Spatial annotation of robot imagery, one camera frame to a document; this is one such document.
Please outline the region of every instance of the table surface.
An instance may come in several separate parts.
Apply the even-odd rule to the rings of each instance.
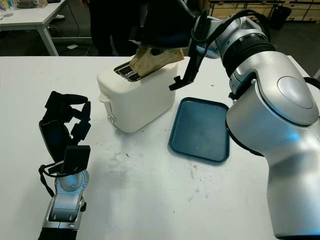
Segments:
[[[42,25],[66,0],[49,3],[44,8],[14,9],[13,15],[0,20],[1,26]]]
[[[267,161],[230,140],[230,156],[213,164],[168,147],[185,97],[232,101],[219,59],[205,59],[195,83],[176,91],[169,111],[136,133],[106,118],[97,73],[125,57],[0,58],[0,239],[37,239],[50,196],[38,167],[52,159],[38,122],[51,91],[87,96],[92,127],[88,203],[79,240],[273,240],[266,188]],[[188,59],[179,63],[184,74]],[[319,92],[311,87],[315,100]]]

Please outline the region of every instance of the bottle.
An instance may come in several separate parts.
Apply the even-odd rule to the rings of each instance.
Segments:
[[[17,1],[16,0],[6,0],[8,2],[8,5],[11,9],[17,8]]]
[[[2,2],[3,6],[4,6],[6,9],[9,8],[9,4],[8,4],[7,0],[1,0],[1,2]]]

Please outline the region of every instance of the white desk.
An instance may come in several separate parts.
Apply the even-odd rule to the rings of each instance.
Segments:
[[[0,20],[0,31],[37,30],[49,54],[58,56],[47,25],[66,3],[67,0],[61,0],[59,3],[49,3],[44,8],[15,9],[12,16]]]
[[[232,140],[223,164],[178,155],[168,147],[182,98],[232,105],[220,60],[205,59],[195,83],[176,91],[172,109],[134,134],[115,129],[98,102],[97,73],[126,61],[0,57],[0,239],[38,239],[50,201],[38,167],[52,162],[38,122],[52,90],[91,100],[92,127],[83,142],[91,146],[90,182],[84,192],[88,207],[78,240],[275,239],[264,158]],[[180,74],[187,63],[180,62]],[[319,91],[312,92],[320,103]]]

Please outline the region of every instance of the leg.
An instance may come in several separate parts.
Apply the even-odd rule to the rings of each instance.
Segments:
[[[112,40],[114,47],[120,56],[132,56],[136,54],[138,45],[129,41],[133,26],[140,25],[140,4],[138,1],[117,1],[117,9],[121,9],[121,16],[114,16],[115,21],[112,28]]]
[[[36,29],[39,32],[40,37],[42,38],[42,41],[44,42],[44,45],[48,50],[49,54],[51,56],[59,56],[57,49],[54,43],[52,42],[52,39],[51,39],[50,33],[48,32],[47,27],[40,25],[40,26],[36,26]]]
[[[119,28],[112,32],[114,47],[121,57],[135,55],[138,49],[138,45],[129,41],[131,27],[129,29],[126,28]]]
[[[91,0],[89,4],[91,37],[99,56],[113,56],[110,44],[112,21],[106,16],[106,2],[108,1]]]

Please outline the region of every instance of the toaster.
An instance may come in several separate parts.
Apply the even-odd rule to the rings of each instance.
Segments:
[[[178,64],[168,64],[141,77],[129,62],[100,72],[97,81],[99,101],[105,106],[107,119],[126,133],[133,133],[170,109],[175,91],[169,90],[178,74]]]

